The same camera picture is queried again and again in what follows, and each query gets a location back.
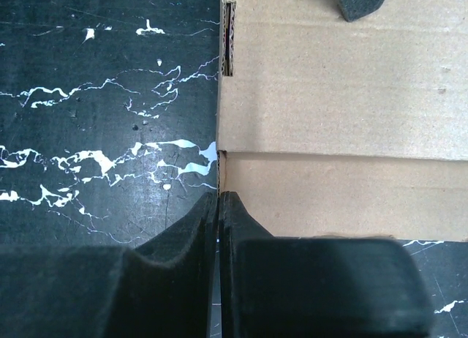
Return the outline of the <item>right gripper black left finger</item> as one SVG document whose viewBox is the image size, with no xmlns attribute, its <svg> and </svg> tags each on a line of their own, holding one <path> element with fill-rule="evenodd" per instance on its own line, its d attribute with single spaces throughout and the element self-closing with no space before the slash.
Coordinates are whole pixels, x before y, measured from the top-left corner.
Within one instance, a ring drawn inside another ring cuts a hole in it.
<svg viewBox="0 0 468 338">
<path fill-rule="evenodd" d="M 1 248 L 3 337 L 207 337 L 216 196 L 146 243 Z"/>
</svg>

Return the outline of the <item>cardboard box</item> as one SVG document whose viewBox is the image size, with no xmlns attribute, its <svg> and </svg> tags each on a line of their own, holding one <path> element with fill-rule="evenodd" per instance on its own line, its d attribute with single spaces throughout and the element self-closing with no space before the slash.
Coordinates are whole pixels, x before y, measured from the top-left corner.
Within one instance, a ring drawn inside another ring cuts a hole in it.
<svg viewBox="0 0 468 338">
<path fill-rule="evenodd" d="M 221 0 L 219 187 L 282 236 L 467 240 L 467 0 Z"/>
</svg>

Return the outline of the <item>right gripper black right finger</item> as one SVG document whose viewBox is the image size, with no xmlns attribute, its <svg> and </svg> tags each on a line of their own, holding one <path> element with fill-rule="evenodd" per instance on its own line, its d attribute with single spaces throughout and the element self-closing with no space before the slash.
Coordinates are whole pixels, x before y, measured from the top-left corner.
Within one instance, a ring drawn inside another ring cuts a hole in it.
<svg viewBox="0 0 468 338">
<path fill-rule="evenodd" d="M 410 254 L 381 238 L 269 233 L 219 196 L 224 337 L 428 337 L 433 306 Z"/>
</svg>

